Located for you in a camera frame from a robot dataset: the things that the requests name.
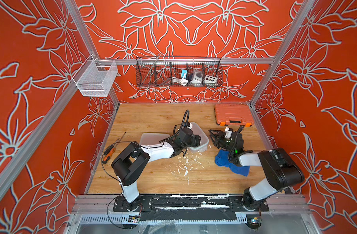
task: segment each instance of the orange toolbox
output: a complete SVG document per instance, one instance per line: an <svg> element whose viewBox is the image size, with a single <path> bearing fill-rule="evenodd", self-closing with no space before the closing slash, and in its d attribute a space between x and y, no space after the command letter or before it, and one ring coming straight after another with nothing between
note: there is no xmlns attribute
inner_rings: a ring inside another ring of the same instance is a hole
<svg viewBox="0 0 357 234"><path fill-rule="evenodd" d="M216 124L220 126L245 125L250 127L254 124L249 106L246 104L216 104Z"/></svg>

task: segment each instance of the floral pattern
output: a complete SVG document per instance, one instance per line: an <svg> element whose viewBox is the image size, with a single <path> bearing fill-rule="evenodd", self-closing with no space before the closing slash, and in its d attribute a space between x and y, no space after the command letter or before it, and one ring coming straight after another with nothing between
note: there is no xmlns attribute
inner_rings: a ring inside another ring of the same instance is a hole
<svg viewBox="0 0 357 234"><path fill-rule="evenodd" d="M22 3L0 1L0 20L11 19L11 30L19 33L15 41L6 42L19 49L0 51L13 59L3 59L0 67L0 90L5 100L11 100L0 102L0 172L63 93L87 54L79 49L84 46L82 39L62 0L39 2L34 9L28 7L34 2ZM0 43L8 40L4 35L0 39ZM23 47L30 49L33 58Z"/></svg>
<svg viewBox="0 0 357 234"><path fill-rule="evenodd" d="M76 0L101 58L196 55L224 58L273 58L301 3L288 0ZM105 16L118 13L110 28ZM285 15L275 23L275 15ZM124 65L114 89L123 102L247 102L265 64L224 66L223 85L214 88L161 89L136 86L135 69Z"/></svg>
<svg viewBox="0 0 357 234"><path fill-rule="evenodd" d="M0 54L1 173L89 54L63 0L0 1ZM102 121L75 132L89 110ZM0 233L63 232L114 111L75 93L0 201Z"/></svg>
<svg viewBox="0 0 357 234"><path fill-rule="evenodd" d="M305 182L294 188L324 233L357 233L353 38L357 1L316 1L255 106L273 147L290 152L302 169Z"/></svg>

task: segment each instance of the black cable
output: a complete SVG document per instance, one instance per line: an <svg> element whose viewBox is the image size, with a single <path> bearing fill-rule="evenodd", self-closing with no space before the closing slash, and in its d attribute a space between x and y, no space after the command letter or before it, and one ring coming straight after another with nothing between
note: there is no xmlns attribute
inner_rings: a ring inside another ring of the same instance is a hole
<svg viewBox="0 0 357 234"><path fill-rule="evenodd" d="M184 155L183 155L182 157L185 157L186 152L187 152L187 148L185 149L185 152L184 152L184 151L181 151L181 153L184 153Z"/></svg>
<svg viewBox="0 0 357 234"><path fill-rule="evenodd" d="M234 148L236 147L238 134L239 134L243 129L244 129L244 126L241 126L241 127L238 128L236 137L234 138L234 144L233 144L232 149L231 149L231 151L230 151L231 153L233 153L233 150L234 150Z"/></svg>
<svg viewBox="0 0 357 234"><path fill-rule="evenodd" d="M118 179L116 179L116 178L113 177L112 175L110 175L110 174L104 169L103 163L101 163L101 165L102 165L103 171L104 171L107 175L109 175L111 178L114 178L115 180L117 180L117 181L119 182L119 185L120 185L120 187L121 187L121 190L122 190L123 193L124 193L123 186L121 186L121 181L118 180Z"/></svg>
<svg viewBox="0 0 357 234"><path fill-rule="evenodd" d="M246 153L252 153L252 152L253 152L253 151L251 151L251 150L243 151L243 152L241 152L239 155L237 155L237 158L234 158L234 159L230 158L230 157L229 157L229 154L228 154L228 161L231 162L231 163L233 163L233 162L235 162L241 155L244 155L244 154L246 154Z"/></svg>
<svg viewBox="0 0 357 234"><path fill-rule="evenodd" d="M131 230L132 228L123 228L123 227L119 227L119 226L117 226L116 224L114 224L114 223L112 222L111 218L110 218L110 215L108 214L108 207L110 206L111 202L112 202L113 200L116 200L116 198L118 198L119 196L121 196L121 194L118 195L118 196L116 196L114 199L112 199L112 200L110 201L110 203L108 204L108 206L107 206L106 212L107 212L108 220L109 220L115 227L118 227L118 228L121 228L121 229L125 229L125 230Z"/></svg>
<svg viewBox="0 0 357 234"><path fill-rule="evenodd" d="M186 110L186 111L185 111L184 117L182 118L182 121L181 121L181 124L180 124L180 127L179 127L179 130L181 130L182 127L184 126L185 117L186 117L186 125L185 125L185 126L186 126L186 127L188 126L188 124L189 124L189 113L190 113L189 110ZM179 130L175 133L175 131L176 131L176 126L173 128L173 135L170 136L170 137L168 137L168 138L166 138L166 139L160 140L159 143L164 142L164 141L166 141L166 140L168 140L168 139L171 139L172 137L176 136L176 135L179 133Z"/></svg>

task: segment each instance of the screwdriver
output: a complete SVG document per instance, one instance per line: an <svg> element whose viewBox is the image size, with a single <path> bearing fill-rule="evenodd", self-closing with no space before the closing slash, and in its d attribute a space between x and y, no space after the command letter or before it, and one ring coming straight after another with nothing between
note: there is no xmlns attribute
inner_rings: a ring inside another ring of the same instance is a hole
<svg viewBox="0 0 357 234"><path fill-rule="evenodd" d="M103 155L105 155L105 157L102 160L103 164L108 163L108 161L111 159L111 155L115 152L116 150L116 146L119 144L119 142L121 141L121 139L124 137L124 135L126 134L126 132L123 134L123 136L119 139L116 140L115 143L111 144L109 147L107 147L107 149L104 151Z"/></svg>

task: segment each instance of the orange screwdriver handle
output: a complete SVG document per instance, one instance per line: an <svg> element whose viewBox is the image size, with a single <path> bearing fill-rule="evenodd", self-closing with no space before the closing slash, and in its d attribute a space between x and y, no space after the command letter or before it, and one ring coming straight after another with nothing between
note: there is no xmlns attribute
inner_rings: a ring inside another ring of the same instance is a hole
<svg viewBox="0 0 357 234"><path fill-rule="evenodd" d="M112 154L115 152L115 148L112 148L111 151L104 157L102 163L106 164L111 159Z"/></svg>

